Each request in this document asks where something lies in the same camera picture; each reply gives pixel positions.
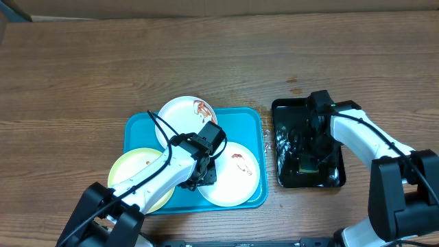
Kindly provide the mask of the white plate with sauce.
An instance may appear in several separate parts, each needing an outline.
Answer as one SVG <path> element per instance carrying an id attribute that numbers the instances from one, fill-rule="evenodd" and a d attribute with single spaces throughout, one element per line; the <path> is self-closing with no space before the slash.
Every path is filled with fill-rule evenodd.
<path id="1" fill-rule="evenodd" d="M 250 199 L 259 186 L 261 172 L 255 155 L 246 147 L 228 142 L 215 160 L 217 180 L 198 191 L 219 207 L 235 207 Z"/>

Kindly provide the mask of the green yellow sponge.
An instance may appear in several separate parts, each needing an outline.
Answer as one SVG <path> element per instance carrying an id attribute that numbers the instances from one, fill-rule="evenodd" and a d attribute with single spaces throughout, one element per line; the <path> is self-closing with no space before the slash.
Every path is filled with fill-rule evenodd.
<path id="1" fill-rule="evenodd" d="M 303 159 L 299 162 L 298 171 L 301 173 L 318 173 L 319 162 L 315 159 Z"/>

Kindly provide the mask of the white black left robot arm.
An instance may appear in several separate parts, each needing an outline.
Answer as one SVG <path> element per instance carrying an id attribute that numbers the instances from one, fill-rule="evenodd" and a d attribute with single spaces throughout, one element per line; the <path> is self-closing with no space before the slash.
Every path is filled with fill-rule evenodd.
<path id="1" fill-rule="evenodd" d="M 143 244 L 145 214 L 170 189 L 212 185 L 208 168 L 225 136 L 181 134 L 171 138 L 151 165 L 106 188 L 93 183 L 82 194 L 57 246 L 136 246 Z"/>

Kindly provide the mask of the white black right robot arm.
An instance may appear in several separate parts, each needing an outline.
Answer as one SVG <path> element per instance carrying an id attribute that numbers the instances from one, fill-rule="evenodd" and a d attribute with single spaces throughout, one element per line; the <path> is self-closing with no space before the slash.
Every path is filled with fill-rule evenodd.
<path id="1" fill-rule="evenodd" d="M 438 231 L 438 155 L 399 143 L 353 101 L 304 99 L 276 132 L 284 187 L 340 183 L 345 145 L 370 170 L 368 215 L 338 230 L 333 246 L 401 246 Z"/>

